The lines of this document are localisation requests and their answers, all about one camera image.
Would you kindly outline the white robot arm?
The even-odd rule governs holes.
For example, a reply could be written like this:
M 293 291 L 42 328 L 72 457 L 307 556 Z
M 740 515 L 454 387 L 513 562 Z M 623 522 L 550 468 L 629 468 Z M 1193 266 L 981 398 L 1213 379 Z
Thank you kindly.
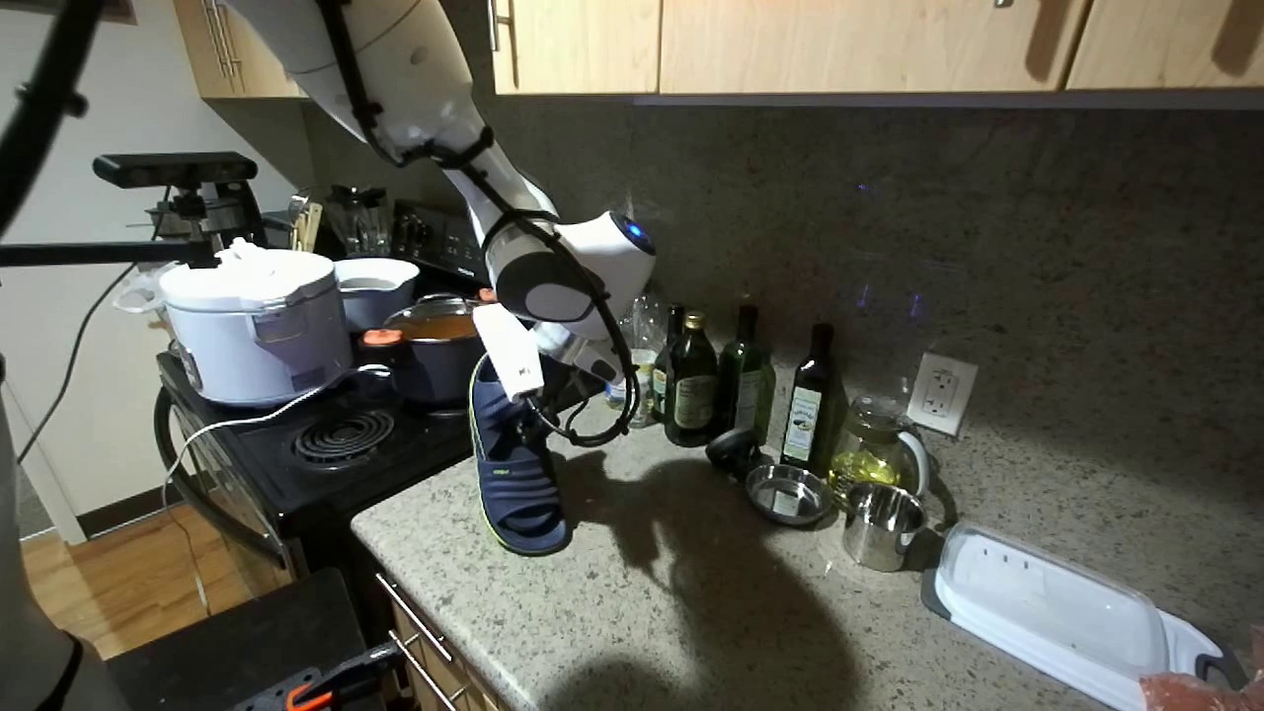
M 286 75 L 384 161 L 429 161 L 457 190 L 495 299 L 474 328 L 511 403 L 577 447 L 633 428 L 640 382 L 619 319 L 657 270 L 644 224 L 612 210 L 567 220 L 499 146 L 442 0 L 229 0 Z M 546 362 L 623 393 L 606 431 L 546 408 Z

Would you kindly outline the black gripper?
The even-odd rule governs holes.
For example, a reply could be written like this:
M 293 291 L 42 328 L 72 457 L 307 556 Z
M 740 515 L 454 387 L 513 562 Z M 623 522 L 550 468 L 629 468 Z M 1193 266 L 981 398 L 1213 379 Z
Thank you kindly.
M 546 368 L 533 416 L 574 447 L 606 447 L 634 412 L 633 361 L 612 341 L 581 341 L 566 323 L 533 323 L 529 341 Z

